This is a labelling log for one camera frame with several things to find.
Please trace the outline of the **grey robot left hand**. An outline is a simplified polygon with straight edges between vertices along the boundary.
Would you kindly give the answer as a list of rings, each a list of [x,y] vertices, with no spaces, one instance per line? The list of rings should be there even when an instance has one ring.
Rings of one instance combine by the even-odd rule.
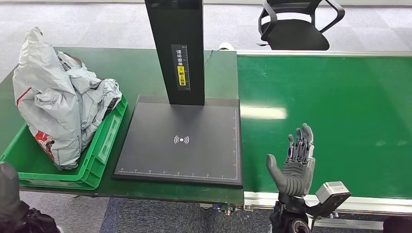
[[[20,206],[19,177],[16,170],[7,162],[0,163],[0,219],[8,220]]]

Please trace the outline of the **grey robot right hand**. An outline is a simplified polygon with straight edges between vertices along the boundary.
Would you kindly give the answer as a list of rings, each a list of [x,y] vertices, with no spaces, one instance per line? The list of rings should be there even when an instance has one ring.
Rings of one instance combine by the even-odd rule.
[[[315,167],[313,132],[304,123],[295,134],[296,137],[288,135],[289,146],[283,167],[279,169],[271,154],[266,156],[266,167],[279,193],[303,197],[309,193]]]

